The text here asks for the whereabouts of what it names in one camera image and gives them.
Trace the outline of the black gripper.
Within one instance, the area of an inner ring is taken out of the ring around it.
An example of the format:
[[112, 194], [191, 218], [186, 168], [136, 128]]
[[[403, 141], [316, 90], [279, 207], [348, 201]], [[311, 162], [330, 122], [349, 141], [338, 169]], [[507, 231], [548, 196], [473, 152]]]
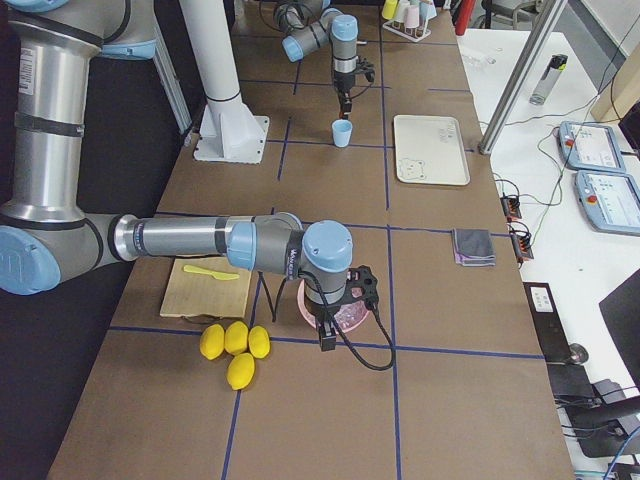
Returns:
[[340, 100], [340, 117], [349, 118], [352, 111], [350, 91], [355, 85], [353, 72], [333, 72], [333, 85]]

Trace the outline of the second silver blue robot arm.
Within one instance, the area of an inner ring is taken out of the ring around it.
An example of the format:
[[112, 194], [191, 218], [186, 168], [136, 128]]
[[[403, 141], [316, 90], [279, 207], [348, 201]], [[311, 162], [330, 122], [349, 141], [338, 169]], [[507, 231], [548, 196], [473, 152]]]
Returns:
[[[148, 217], [191, 213], [266, 214], [343, 221], [355, 211], [339, 191], [342, 168], [317, 164], [299, 149], [303, 173], [292, 187], [276, 178], [280, 150], [257, 165], [194, 159], [194, 142], [178, 132], [160, 77], [149, 60], [93, 59], [88, 76], [88, 137], [78, 200], [88, 213]], [[1, 296], [1, 355], [53, 354], [85, 362], [99, 349], [131, 268], [116, 264], [45, 293]]]

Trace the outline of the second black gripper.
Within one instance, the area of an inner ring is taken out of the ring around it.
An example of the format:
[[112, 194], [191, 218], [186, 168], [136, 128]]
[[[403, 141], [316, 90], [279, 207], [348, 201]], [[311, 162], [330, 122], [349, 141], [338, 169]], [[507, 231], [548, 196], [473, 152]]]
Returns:
[[343, 331], [350, 330], [350, 305], [330, 304], [326, 308], [322, 302], [317, 303], [305, 297], [305, 307], [315, 321], [321, 351], [333, 351], [336, 348], [335, 325]]

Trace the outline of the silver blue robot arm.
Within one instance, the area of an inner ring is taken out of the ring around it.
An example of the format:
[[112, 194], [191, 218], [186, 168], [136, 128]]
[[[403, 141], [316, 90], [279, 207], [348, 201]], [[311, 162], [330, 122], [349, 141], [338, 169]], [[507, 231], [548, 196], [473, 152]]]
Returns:
[[273, 20], [284, 34], [282, 46], [291, 62], [331, 47], [332, 82], [339, 101], [349, 103], [359, 61], [357, 19], [330, 1], [278, 1]]

